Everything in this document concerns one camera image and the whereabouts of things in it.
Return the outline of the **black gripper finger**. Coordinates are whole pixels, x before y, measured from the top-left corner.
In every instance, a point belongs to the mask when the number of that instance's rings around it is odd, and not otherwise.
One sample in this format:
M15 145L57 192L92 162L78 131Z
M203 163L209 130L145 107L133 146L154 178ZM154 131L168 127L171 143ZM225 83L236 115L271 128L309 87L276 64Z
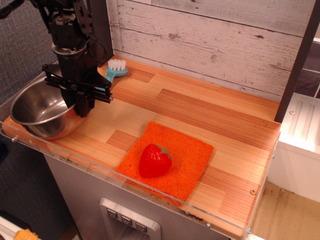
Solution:
M75 103L78 115L85 118L89 112L95 107L95 99L88 93L76 93Z
M61 87L60 92L67 108L71 108L76 103L74 91Z

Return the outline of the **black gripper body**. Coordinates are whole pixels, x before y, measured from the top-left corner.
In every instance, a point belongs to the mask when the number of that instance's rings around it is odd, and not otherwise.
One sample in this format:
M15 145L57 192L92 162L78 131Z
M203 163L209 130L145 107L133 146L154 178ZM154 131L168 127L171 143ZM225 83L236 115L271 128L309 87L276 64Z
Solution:
M98 73L98 64L87 49L54 48L58 63L44 64L47 84L70 89L76 94L89 94L93 99L110 103L111 83Z

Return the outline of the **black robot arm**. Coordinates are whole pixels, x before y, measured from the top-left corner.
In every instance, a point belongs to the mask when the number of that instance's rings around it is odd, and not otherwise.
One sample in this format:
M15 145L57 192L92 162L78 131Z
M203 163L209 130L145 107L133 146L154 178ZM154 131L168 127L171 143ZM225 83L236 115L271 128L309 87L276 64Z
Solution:
M110 103L111 82L98 73L112 56L111 41L97 36L94 15L82 0L33 0L52 38L58 62L45 64L47 85L60 90L68 107L84 118L95 101Z

